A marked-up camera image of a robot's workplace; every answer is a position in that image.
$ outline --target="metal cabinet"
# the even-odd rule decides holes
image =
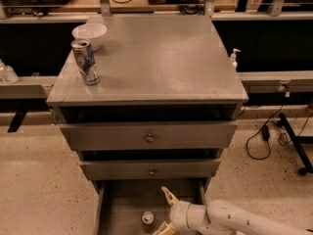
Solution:
[[[86,86],[70,54],[47,102],[99,192],[95,234],[145,234],[142,211],[168,215],[160,186],[203,203],[247,96],[210,18],[90,22],[108,27],[101,81]]]

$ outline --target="speckled floor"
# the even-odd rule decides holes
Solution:
[[[293,145],[278,143],[282,131],[269,123],[272,154],[268,159],[255,161],[246,153],[246,140],[276,110],[246,108],[206,198],[223,199],[282,223],[313,229],[313,174],[298,175],[301,162]],[[282,112],[297,134],[308,116],[304,108]],[[18,132],[7,133],[9,121],[10,117],[0,115],[0,234],[91,235],[97,193],[59,127],[46,115],[29,115]],[[313,135],[312,130],[313,118],[302,135]],[[268,152],[261,135],[249,147],[256,156]],[[312,147],[306,148],[312,158]]]

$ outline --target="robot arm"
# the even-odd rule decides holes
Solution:
[[[169,224],[163,223],[154,235],[172,235],[176,231],[199,231],[203,235],[313,235],[310,231],[294,228],[275,220],[240,209],[222,200],[214,200],[208,206],[179,201],[165,187],[171,206]]]

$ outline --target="bowl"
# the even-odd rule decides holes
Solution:
[[[102,47],[104,35],[107,28],[101,23],[86,23],[76,27],[72,32],[75,39],[87,38],[91,42],[93,51],[97,51]]]

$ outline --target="spray bottle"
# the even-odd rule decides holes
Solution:
[[[231,54],[231,56],[230,56],[230,60],[232,61],[232,64],[233,64],[233,66],[234,66],[234,68],[236,68],[237,67],[237,52],[241,52],[241,50],[239,50],[239,49],[233,49],[233,53]]]
[[[19,80],[19,77],[14,72],[13,68],[10,66],[6,66],[1,60],[0,60],[0,78],[5,83],[15,83]]]

